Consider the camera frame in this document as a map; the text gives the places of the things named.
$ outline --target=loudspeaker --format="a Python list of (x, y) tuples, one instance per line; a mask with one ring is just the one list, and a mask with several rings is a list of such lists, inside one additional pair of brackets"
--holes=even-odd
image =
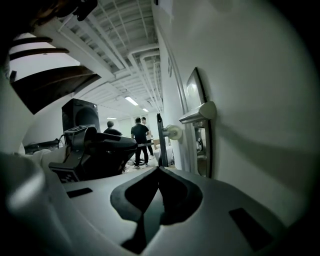
[(63, 131), (81, 125), (94, 125), (100, 133), (98, 106), (94, 103), (73, 98), (62, 107)]

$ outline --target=person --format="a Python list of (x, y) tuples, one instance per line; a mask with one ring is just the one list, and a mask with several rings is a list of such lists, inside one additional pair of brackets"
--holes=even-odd
[[(147, 119), (145, 117), (141, 118), (141, 122), (148, 128), (148, 130), (150, 132), (149, 135), (146, 136), (146, 143), (151, 143), (151, 139), (153, 138), (153, 135), (152, 135), (151, 130), (150, 130), (150, 125), (147, 124)], [(148, 148), (148, 150), (150, 152), (151, 157), (153, 157), (154, 156), (154, 151), (152, 149), (152, 146), (149, 145), (149, 146), (147, 146), (147, 148)]]
[(117, 129), (113, 129), (115, 125), (114, 122), (108, 121), (106, 125), (108, 126), (108, 128), (103, 132), (104, 134), (111, 134), (111, 135), (117, 135), (117, 136), (122, 135), (120, 131), (118, 131)]
[[(137, 117), (135, 119), (135, 126), (133, 126), (131, 128), (131, 138), (132, 139), (134, 138), (136, 143), (138, 143), (138, 145), (139, 144), (145, 144), (145, 143), (147, 143), (146, 135), (149, 135), (149, 134), (150, 134), (149, 129), (145, 125), (141, 124), (140, 117)], [(148, 166), (149, 157), (148, 157), (147, 147), (146, 146), (140, 146), (140, 147), (138, 147), (136, 149), (136, 152), (135, 152), (135, 165), (134, 165), (133, 169), (139, 169), (140, 168), (139, 163), (140, 163), (141, 151), (144, 154), (144, 165), (146, 167)]]

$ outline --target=black t-shirt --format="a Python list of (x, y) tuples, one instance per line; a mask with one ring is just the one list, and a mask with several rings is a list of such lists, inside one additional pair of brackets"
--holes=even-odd
[(147, 143), (146, 132), (148, 131), (149, 129), (141, 123), (137, 123), (131, 128), (131, 134), (134, 135), (134, 139), (138, 144)]
[(122, 133), (116, 129), (113, 129), (113, 128), (107, 128), (104, 132), (104, 134), (111, 134), (111, 135), (118, 135), (118, 136), (121, 136)]

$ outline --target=fluorescent light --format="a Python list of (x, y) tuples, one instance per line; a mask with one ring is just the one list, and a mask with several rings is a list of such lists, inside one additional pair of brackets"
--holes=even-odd
[(138, 105), (139, 105), (139, 104), (136, 103), (131, 97), (125, 97), (125, 99), (126, 99), (128, 102), (130, 102), (130, 103), (132, 103), (133, 105), (135, 105), (135, 106), (138, 106)]

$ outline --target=black slot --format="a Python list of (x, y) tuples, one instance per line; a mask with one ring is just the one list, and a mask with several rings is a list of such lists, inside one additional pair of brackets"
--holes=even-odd
[(231, 210), (229, 214), (253, 251), (259, 251), (273, 241), (273, 237), (245, 209)]
[(75, 197), (79, 197), (79, 196), (88, 194), (90, 192), (93, 192), (92, 189), (86, 187), (86, 188), (82, 188), (82, 189), (78, 189), (78, 190), (69, 191), (69, 192), (67, 192), (67, 195), (69, 198), (75, 198)]

